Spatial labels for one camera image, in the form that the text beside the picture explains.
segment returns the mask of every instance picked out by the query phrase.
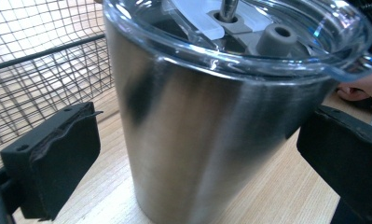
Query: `transparent lid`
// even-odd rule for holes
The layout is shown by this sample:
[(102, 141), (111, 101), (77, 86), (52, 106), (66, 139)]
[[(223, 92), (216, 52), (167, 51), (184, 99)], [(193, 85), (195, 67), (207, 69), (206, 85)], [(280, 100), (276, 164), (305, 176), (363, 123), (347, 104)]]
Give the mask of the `transparent lid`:
[(104, 2), (106, 18), (144, 49), (218, 73), (348, 79), (372, 43), (371, 24), (345, 1)]

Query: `cylindrical metal pot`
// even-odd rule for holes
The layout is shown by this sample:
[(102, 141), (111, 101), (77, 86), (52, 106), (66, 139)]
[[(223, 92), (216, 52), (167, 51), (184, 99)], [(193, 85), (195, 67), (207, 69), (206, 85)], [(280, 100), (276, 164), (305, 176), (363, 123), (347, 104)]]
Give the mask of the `cylindrical metal pot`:
[[(220, 47), (227, 35), (217, 40), (195, 27), (187, 31), (195, 24), (185, 12), (166, 11), (166, 1), (105, 2), (136, 197), (157, 223), (212, 221), (333, 90), (337, 82), (329, 75), (360, 75), (349, 74), (350, 64), (365, 54), (372, 32), (355, 9), (330, 8), (328, 2), (339, 1), (298, 1), (294, 8), (293, 0), (249, 2), (273, 23), (294, 24), (298, 46), (287, 57), (253, 55), (238, 35), (232, 37), (245, 53), (226, 51)], [(327, 12), (353, 19), (341, 23)], [(347, 45), (340, 42), (347, 38)]]

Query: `wire basket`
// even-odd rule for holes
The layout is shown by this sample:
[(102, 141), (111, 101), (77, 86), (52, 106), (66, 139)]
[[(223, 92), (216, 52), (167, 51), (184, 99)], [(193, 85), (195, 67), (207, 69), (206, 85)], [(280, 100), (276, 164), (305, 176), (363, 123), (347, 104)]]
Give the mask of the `wire basket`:
[(102, 5), (0, 0), (0, 150), (112, 86)]

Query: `tabletop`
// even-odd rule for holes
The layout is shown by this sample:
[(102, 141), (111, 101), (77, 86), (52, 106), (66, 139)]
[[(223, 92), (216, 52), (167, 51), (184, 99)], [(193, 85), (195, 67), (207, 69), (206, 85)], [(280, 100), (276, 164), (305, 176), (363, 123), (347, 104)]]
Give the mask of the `tabletop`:
[[(367, 123), (372, 114), (333, 94), (324, 101)], [(152, 223), (138, 207), (115, 89), (95, 100), (101, 154), (52, 223)], [(296, 150), (296, 132), (213, 223), (329, 223), (338, 195)], [(14, 214), (17, 223), (37, 223)]]

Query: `metal rod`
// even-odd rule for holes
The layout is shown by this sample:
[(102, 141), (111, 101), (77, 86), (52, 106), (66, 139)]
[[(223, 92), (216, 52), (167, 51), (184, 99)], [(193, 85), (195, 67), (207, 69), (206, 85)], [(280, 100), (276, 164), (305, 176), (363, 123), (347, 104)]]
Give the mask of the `metal rod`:
[(220, 9), (220, 21), (233, 22), (239, 0), (223, 0)]

